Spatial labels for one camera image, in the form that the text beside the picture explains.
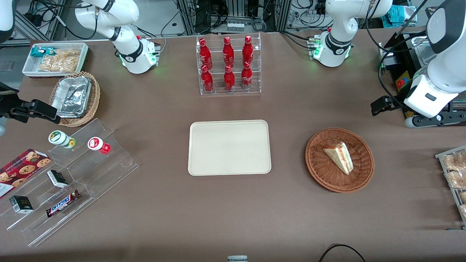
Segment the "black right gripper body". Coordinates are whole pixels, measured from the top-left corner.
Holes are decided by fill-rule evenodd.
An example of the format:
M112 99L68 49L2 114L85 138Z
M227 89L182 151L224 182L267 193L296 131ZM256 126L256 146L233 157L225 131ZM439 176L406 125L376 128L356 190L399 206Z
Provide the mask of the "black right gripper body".
M0 126L5 126L11 118L10 111L17 106L19 89L0 82Z

